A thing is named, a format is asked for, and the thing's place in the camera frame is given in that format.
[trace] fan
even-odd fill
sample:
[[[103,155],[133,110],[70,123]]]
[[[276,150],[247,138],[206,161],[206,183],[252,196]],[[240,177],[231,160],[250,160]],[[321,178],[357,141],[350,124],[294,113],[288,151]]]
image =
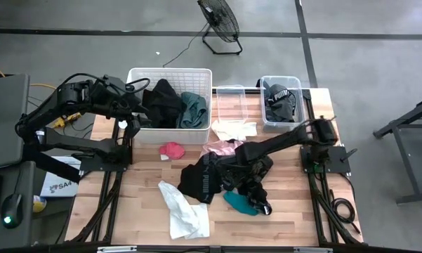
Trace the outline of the fan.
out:
[[[198,5],[202,9],[204,17],[208,20],[209,24],[203,35],[203,43],[212,50],[213,54],[239,55],[243,50],[239,42],[239,24],[237,24],[236,17],[225,0],[198,0]],[[240,47],[240,51],[224,53],[216,52],[204,39],[209,34],[209,30],[211,28],[224,42],[237,42]]]

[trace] wooden tabletop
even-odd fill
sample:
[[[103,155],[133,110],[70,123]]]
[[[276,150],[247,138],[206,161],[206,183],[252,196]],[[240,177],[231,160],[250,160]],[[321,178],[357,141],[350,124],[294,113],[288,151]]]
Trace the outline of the wooden tabletop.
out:
[[[311,89],[312,104],[316,116],[332,118],[334,111],[328,89]],[[262,141],[275,134],[262,132],[259,95],[247,95],[249,122],[258,123],[258,136],[249,141]],[[212,118],[217,115],[216,99],[213,100]],[[113,120],[97,116],[93,125],[92,139],[111,138]],[[211,131],[209,142],[217,141]],[[124,174],[121,185],[117,215],[115,218],[112,244],[114,245],[227,245],[227,246],[314,246],[318,245],[314,215],[310,200],[307,176],[302,172],[299,147],[280,150],[270,155],[274,161],[272,169],[262,184],[268,192],[267,199],[273,213],[249,216],[240,214],[223,199],[223,193],[216,194],[210,205],[209,223],[211,236],[185,240],[172,240],[169,235],[169,210],[157,187],[164,180],[177,186],[180,183],[181,169],[195,164],[199,159],[200,145],[185,146],[186,153],[181,160],[161,161],[160,145],[133,147],[133,164]],[[72,216],[67,229],[66,240],[76,236],[92,217],[98,205],[103,182],[102,172],[90,173],[81,180]],[[343,197],[355,206],[351,187],[338,174],[328,174],[329,187],[336,197]],[[196,199],[186,196],[191,205]],[[105,232],[105,213],[102,232]],[[322,215],[325,235],[329,239],[327,216]],[[356,215],[356,225],[360,227]],[[351,234],[362,241],[351,225],[345,226]]]

